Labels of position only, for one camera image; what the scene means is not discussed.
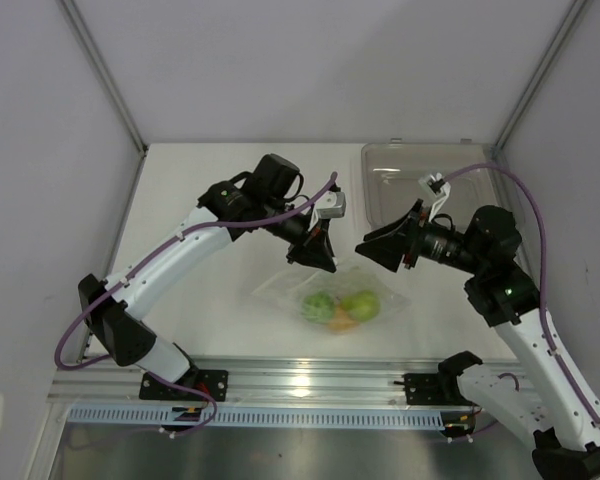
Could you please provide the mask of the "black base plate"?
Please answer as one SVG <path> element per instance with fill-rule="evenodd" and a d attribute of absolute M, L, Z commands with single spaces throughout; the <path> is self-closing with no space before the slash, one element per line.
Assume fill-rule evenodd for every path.
<path fill-rule="evenodd" d="M 410 406 L 472 406 L 460 393 L 455 377 L 440 373 L 406 373 L 394 384 L 403 388 Z"/>
<path fill-rule="evenodd" d="M 155 401 L 204 401 L 206 397 L 224 402 L 229 386 L 229 372 L 218 369 L 198 369 L 187 373 L 174 384 L 161 381 L 156 375 L 142 377 L 139 398 Z"/>

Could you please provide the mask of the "green pear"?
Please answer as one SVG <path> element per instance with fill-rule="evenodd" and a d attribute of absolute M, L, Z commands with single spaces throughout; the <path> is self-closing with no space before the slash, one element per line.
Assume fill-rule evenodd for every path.
<path fill-rule="evenodd" d="M 370 290 L 363 290 L 343 297 L 340 307 L 351 319 L 359 323 L 376 318 L 381 311 L 381 301 L 378 295 Z"/>

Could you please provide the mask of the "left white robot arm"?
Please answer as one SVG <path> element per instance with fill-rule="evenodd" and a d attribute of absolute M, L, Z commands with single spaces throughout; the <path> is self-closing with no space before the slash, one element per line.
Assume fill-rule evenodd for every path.
<path fill-rule="evenodd" d="M 193 360 L 148 327 L 145 316 L 200 262 L 258 229 L 287 243 L 288 263 L 335 272 L 328 230 L 331 220 L 345 214 L 345 194 L 330 178 L 297 206 L 303 185 L 300 169 L 277 154 L 263 156 L 253 171 L 211 185 L 145 257 L 103 280 L 81 280 L 82 321 L 117 365 L 138 366 L 162 379 L 172 398 L 189 398 L 197 387 Z"/>

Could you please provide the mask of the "left aluminium frame post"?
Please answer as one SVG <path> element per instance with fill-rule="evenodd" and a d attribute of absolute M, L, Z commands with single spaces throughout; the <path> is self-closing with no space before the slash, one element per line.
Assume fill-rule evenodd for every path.
<path fill-rule="evenodd" d="M 135 150 L 143 156 L 148 149 L 147 144 L 142 138 L 137 123 L 110 71 L 101 49 L 97 45 L 97 42 L 84 19 L 78 3 L 74 0 L 58 0 L 56 1 L 56 5 L 64 16 L 79 48 L 92 69 L 104 95 L 111 104 L 115 115 L 129 137 L 129 140 L 134 145 Z"/>

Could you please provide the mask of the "aluminium frame post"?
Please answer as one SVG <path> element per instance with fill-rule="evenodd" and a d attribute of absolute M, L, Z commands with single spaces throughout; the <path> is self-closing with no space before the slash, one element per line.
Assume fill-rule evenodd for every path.
<path fill-rule="evenodd" d="M 573 0 L 568 3 L 566 12 L 542 51 L 512 110 L 499 129 L 491 147 L 493 156 L 502 152 L 511 140 L 592 4 L 591 0 Z"/>
<path fill-rule="evenodd" d="M 64 16 L 79 48 L 92 69 L 104 95 L 111 104 L 115 115 L 129 137 L 129 140 L 134 145 L 135 150 L 143 156 L 148 149 L 147 144 L 142 138 L 137 123 L 110 71 L 101 49 L 97 45 L 97 42 L 84 19 L 78 3 L 74 0 L 58 0 L 56 1 L 56 5 Z"/>

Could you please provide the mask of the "clear plastic food container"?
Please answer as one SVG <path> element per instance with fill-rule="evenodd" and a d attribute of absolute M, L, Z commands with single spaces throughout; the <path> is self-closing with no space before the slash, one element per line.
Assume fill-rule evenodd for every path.
<path fill-rule="evenodd" d="M 484 205 L 511 211 L 517 224 L 524 213 L 516 184 L 492 164 L 483 144 L 373 143 L 361 150 L 361 176 L 367 222 L 372 229 L 405 215 L 421 199 L 437 214 L 449 215 L 463 231 Z"/>

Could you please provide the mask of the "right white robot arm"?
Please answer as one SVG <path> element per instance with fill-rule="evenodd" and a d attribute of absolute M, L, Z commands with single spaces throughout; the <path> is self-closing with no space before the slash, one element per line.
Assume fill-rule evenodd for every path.
<path fill-rule="evenodd" d="M 513 214 L 502 207 L 478 208 L 460 233 L 417 201 L 402 218 L 365 235 L 355 251 L 393 272 L 426 258 L 468 273 L 469 303 L 515 355 L 539 399 L 503 383 L 469 351 L 439 363 L 438 395 L 485 408 L 530 448 L 542 478 L 598 479 L 600 400 L 566 352 L 538 287 L 516 263 L 521 242 Z"/>

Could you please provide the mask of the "right aluminium frame post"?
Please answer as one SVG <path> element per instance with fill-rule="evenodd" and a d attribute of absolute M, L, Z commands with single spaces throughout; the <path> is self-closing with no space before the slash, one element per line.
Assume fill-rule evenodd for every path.
<path fill-rule="evenodd" d="M 502 152 L 511 140 L 592 4 L 591 0 L 573 0 L 568 3 L 566 12 L 542 51 L 512 110 L 499 129 L 491 147 L 493 156 Z"/>

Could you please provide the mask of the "clear zip top bag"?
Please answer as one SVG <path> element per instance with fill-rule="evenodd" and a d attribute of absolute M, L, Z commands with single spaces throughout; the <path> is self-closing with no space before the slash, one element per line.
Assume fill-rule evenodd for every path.
<path fill-rule="evenodd" d="M 408 298 L 391 288 L 378 270 L 346 260 L 334 273 L 291 266 L 270 277 L 252 295 L 315 328 L 345 333 L 385 322 L 403 312 Z"/>

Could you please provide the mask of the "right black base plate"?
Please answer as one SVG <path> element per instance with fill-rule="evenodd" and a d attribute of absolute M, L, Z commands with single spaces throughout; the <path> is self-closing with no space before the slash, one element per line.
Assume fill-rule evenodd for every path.
<path fill-rule="evenodd" d="M 403 388 L 410 406 L 472 406 L 460 393 L 455 377 L 440 373 L 406 373 L 394 384 Z"/>

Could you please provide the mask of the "orange fruit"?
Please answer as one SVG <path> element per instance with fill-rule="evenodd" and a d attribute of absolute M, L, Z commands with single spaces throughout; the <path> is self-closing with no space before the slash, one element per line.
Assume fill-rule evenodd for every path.
<path fill-rule="evenodd" d="M 349 314 L 340 308 L 335 310 L 334 316 L 328 321 L 327 328 L 334 333 L 343 333 L 359 326 Z"/>

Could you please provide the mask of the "aluminium mounting rail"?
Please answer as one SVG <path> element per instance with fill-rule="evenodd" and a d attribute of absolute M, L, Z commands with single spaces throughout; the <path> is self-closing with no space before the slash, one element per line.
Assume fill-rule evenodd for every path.
<path fill-rule="evenodd" d="M 200 357 L 202 369 L 226 370 L 225 406 L 388 409 L 404 406 L 396 383 L 406 373 L 434 373 L 439 361 Z M 54 375 L 50 403 L 139 404 L 142 372 L 106 360 Z"/>

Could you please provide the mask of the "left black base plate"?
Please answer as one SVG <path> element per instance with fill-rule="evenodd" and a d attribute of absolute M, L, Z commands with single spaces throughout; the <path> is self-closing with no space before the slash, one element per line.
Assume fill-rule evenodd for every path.
<path fill-rule="evenodd" d="M 155 401 L 204 401 L 206 397 L 224 402 L 229 386 L 229 372 L 218 369 L 198 369 L 187 373 L 174 384 L 161 381 L 156 375 L 142 377 L 139 398 Z"/>

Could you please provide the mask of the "round green lime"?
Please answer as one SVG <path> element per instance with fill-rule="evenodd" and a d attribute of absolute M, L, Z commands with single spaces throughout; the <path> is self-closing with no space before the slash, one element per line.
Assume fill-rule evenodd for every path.
<path fill-rule="evenodd" d="M 336 304 L 327 292 L 317 292 L 306 296 L 301 305 L 301 316 L 311 322 L 325 324 L 334 316 Z"/>

